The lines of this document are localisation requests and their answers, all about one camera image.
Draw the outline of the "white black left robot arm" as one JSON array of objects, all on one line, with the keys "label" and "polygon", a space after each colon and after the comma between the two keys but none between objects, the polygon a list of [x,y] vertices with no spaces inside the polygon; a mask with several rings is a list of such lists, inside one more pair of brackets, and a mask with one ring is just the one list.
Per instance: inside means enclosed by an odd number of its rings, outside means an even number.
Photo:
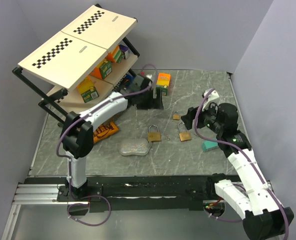
[{"label": "white black left robot arm", "polygon": [[94,107],[66,116],[56,155],[67,159],[66,182],[69,195],[75,201],[83,200],[87,194],[86,159],[94,146],[94,131],[131,106],[142,110],[163,108],[156,78],[138,74],[126,89],[113,91]]}]

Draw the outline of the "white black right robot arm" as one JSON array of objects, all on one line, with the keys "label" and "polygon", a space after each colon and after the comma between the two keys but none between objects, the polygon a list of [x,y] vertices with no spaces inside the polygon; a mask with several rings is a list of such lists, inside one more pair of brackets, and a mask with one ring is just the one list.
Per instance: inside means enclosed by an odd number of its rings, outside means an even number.
[{"label": "white black right robot arm", "polygon": [[221,197],[233,208],[249,239],[280,235],[288,239],[294,213],[290,207],[283,207],[269,187],[248,138],[238,129],[238,118],[237,107],[230,103],[211,103],[204,111],[191,107],[181,117],[188,130],[207,127],[216,134],[213,141],[236,170],[244,188],[239,190],[223,173],[215,173],[208,178],[207,196]]}]

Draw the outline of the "large brass padlock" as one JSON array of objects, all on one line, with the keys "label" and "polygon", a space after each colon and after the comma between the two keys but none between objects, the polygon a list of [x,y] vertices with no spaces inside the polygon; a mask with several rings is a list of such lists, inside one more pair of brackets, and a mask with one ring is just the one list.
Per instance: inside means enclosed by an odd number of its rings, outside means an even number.
[{"label": "large brass padlock", "polygon": [[183,122],[178,123],[179,138],[181,142],[190,141],[192,139]]},{"label": "large brass padlock", "polygon": [[148,141],[149,142],[160,142],[161,133],[156,125],[150,125],[148,127]]}]

